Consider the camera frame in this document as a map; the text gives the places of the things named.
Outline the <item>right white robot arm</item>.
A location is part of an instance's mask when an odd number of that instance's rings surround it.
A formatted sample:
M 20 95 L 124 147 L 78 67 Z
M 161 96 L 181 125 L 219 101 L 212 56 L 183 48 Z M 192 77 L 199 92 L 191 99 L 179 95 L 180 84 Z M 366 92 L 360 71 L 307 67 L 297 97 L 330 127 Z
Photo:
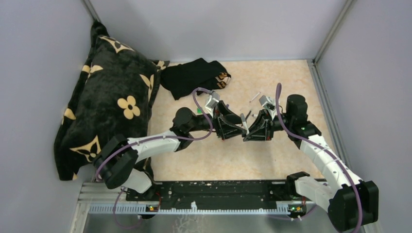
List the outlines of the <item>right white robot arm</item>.
M 287 177 L 285 194 L 291 200 L 310 199 L 327 213 L 338 231 L 358 230 L 377 222 L 379 189 L 373 181 L 365 182 L 352 172 L 326 143 L 319 129 L 308 120 L 308 104 L 298 94 L 289 95 L 286 111 L 279 111 L 278 99 L 261 96 L 262 110 L 255 122 L 247 126 L 245 141 L 270 140 L 273 133 L 284 130 L 289 139 L 315 164 L 327 181 L 321 184 L 304 172 Z

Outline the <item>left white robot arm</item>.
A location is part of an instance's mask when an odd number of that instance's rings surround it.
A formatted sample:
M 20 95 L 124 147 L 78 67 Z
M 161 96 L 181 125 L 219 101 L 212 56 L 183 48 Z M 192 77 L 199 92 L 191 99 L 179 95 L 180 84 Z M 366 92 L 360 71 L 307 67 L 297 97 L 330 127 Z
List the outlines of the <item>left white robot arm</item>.
M 108 189 L 131 189 L 148 201 L 156 193 L 154 178 L 143 167 L 151 157 L 184 150 L 192 142 L 206 138 L 194 138 L 191 132 L 206 131 L 207 136 L 215 133 L 221 139 L 246 136 L 248 132 L 244 114 L 233 113 L 223 101 L 210 101 L 199 115 L 182 107 L 172 122 L 169 130 L 157 135 L 126 138 L 119 134 L 112 137 L 92 163 L 97 179 Z

